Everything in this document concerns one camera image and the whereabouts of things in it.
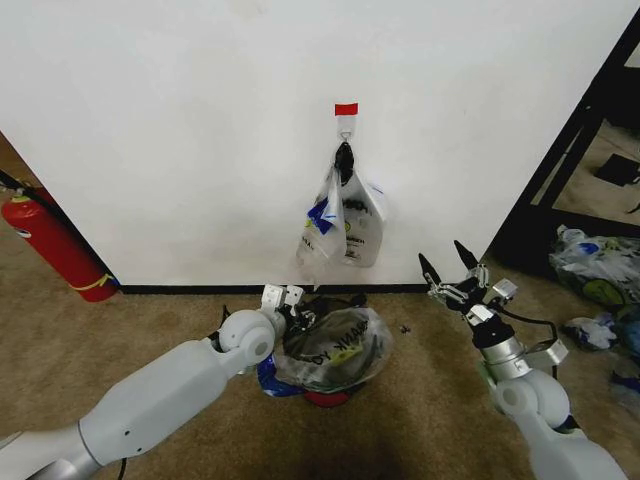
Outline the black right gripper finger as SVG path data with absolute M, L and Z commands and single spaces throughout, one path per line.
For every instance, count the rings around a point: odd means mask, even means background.
M 488 268 L 458 240 L 454 241 L 454 246 L 463 265 L 467 268 L 465 279 L 455 283 L 454 286 L 469 295 L 476 293 L 485 295 L 490 280 Z
M 428 294 L 430 296 L 435 297 L 441 301 L 463 300 L 463 293 L 454 285 L 444 283 L 433 265 L 426 259 L 426 257 L 422 253 L 418 254 L 418 259 L 422 270 L 422 276 L 427 284 Z

